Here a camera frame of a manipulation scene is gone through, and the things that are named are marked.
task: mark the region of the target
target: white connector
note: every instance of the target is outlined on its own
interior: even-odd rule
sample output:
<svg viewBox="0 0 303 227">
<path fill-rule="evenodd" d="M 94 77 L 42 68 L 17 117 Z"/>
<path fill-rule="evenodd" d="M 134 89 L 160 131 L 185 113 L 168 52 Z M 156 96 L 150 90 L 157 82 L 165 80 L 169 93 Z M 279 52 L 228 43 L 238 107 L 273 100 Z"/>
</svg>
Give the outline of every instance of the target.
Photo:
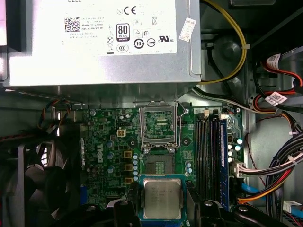
<svg viewBox="0 0 303 227">
<path fill-rule="evenodd" d="M 231 174 L 233 174 L 236 178 L 244 178 L 245 177 L 244 174 L 239 173 L 240 166 L 246 168 L 246 164 L 245 163 L 240 162 L 238 160 L 234 160 L 231 163 L 231 165 L 232 165 L 230 167 Z"/>
</svg>

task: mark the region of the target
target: white cable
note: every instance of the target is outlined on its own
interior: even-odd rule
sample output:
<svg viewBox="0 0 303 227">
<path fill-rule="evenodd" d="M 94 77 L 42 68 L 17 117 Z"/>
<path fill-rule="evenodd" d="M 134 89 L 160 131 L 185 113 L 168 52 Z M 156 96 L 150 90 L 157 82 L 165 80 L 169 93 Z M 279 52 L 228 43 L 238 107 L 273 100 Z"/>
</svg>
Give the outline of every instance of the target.
<svg viewBox="0 0 303 227">
<path fill-rule="evenodd" d="M 285 162 L 284 164 L 282 165 L 279 165 L 279 166 L 276 166 L 276 167 L 273 167 L 273 168 L 268 168 L 268 169 L 247 169 L 247 168 L 244 168 L 242 166 L 239 167 L 239 169 L 242 171 L 242 172 L 245 172 L 245 173 L 258 173 L 259 171 L 267 171 L 267 170 L 275 170 L 275 169 L 279 169 L 281 167 L 284 167 L 286 165 L 289 165 L 290 163 L 296 161 L 297 159 L 299 159 L 300 157 L 303 156 L 303 152 L 298 154 L 296 157 L 293 158 L 293 161 L 288 161 L 288 162 Z"/>
<path fill-rule="evenodd" d="M 233 104 L 233 105 L 235 105 L 235 106 L 237 106 L 237 107 L 240 107 L 240 108 L 242 108 L 242 109 L 244 109 L 244 110 L 248 110 L 248 111 L 251 111 L 251 112 L 257 113 L 257 114 L 259 114 L 259 113 L 260 113 L 260 114 L 268 114 L 268 113 L 266 113 L 266 112 L 259 112 L 259 111 L 252 110 L 252 109 L 250 109 L 250 108 L 244 107 L 244 106 L 242 106 L 242 105 L 240 105 L 240 104 L 238 104 L 238 103 L 236 103 L 236 102 L 234 102 L 234 101 L 228 100 L 228 99 L 212 98 L 212 97 L 204 96 L 204 95 L 202 95 L 202 94 L 196 92 L 195 90 L 193 90 L 193 92 L 195 92 L 198 96 L 200 96 L 200 97 L 202 97 L 202 98 L 205 98 L 205 99 L 209 99 L 209 100 L 213 100 L 213 101 L 217 101 L 217 102 L 230 103 L 230 104 Z"/>
</svg>

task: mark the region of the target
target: black fan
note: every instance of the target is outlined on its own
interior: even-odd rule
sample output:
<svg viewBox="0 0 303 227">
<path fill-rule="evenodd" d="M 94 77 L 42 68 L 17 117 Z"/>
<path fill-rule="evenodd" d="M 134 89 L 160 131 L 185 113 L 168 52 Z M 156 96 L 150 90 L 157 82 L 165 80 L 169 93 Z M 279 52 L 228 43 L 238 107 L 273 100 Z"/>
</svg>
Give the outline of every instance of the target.
<svg viewBox="0 0 303 227">
<path fill-rule="evenodd" d="M 38 159 L 31 157 L 34 164 L 25 171 L 26 216 L 30 226 L 43 227 L 68 212 L 76 187 L 71 182 L 70 153 L 59 140 L 39 144 L 35 153 Z M 42 163 L 45 155 L 47 162 Z"/>
</svg>

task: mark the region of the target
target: dell logo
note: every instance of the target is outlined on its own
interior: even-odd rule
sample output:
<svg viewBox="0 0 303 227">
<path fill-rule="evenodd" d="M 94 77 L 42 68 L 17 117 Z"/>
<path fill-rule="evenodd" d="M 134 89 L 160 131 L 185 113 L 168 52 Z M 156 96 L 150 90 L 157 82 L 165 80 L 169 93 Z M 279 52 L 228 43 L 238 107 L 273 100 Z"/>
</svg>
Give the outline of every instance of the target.
<svg viewBox="0 0 303 227">
<path fill-rule="evenodd" d="M 97 162 L 98 163 L 103 163 L 103 144 L 97 145 Z"/>
</svg>

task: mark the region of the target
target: cable tie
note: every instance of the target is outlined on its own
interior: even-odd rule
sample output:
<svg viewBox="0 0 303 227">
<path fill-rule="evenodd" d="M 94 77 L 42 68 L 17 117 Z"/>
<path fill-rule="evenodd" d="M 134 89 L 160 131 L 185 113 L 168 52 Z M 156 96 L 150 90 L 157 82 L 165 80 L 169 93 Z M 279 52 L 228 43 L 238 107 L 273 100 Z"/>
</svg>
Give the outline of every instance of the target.
<svg viewBox="0 0 303 227">
<path fill-rule="evenodd" d="M 289 132 L 289 135 L 290 135 L 290 136 L 298 135 L 298 132 L 297 132 L 297 131 L 290 131 L 290 132 Z"/>
<path fill-rule="evenodd" d="M 281 161 L 277 158 L 277 156 L 274 156 L 273 159 L 278 162 L 278 163 L 281 163 Z"/>
<path fill-rule="evenodd" d="M 249 50 L 250 49 L 250 44 L 246 44 L 245 46 L 241 47 L 243 50 Z"/>
<path fill-rule="evenodd" d="M 288 160 L 291 161 L 295 166 L 298 164 L 298 163 L 295 161 L 294 157 L 292 157 L 291 155 L 287 156 L 287 158 L 288 158 Z"/>
<path fill-rule="evenodd" d="M 279 116 L 279 115 L 281 115 L 281 113 L 282 113 L 281 109 L 276 109 L 274 116 Z"/>
</svg>

